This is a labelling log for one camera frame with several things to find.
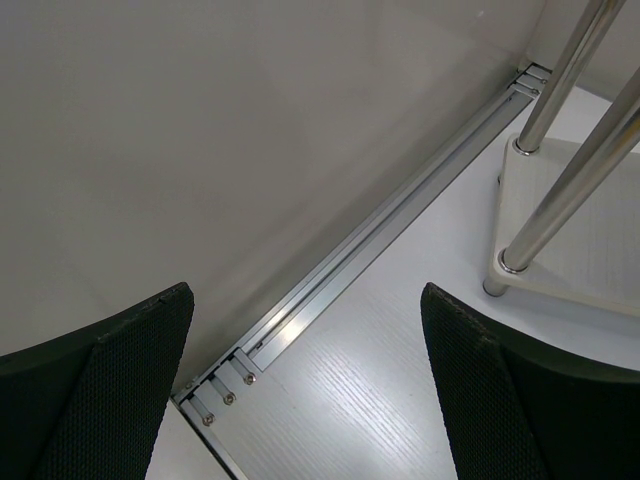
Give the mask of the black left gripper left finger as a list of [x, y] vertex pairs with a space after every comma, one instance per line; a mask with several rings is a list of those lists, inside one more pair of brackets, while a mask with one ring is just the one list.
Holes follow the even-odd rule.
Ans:
[[145, 478], [193, 313], [181, 282], [2, 356], [2, 478]]

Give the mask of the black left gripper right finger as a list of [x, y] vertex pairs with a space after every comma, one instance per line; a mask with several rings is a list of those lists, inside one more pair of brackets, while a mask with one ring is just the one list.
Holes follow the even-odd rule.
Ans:
[[434, 283], [420, 307], [458, 478], [638, 478], [638, 371], [549, 345]]

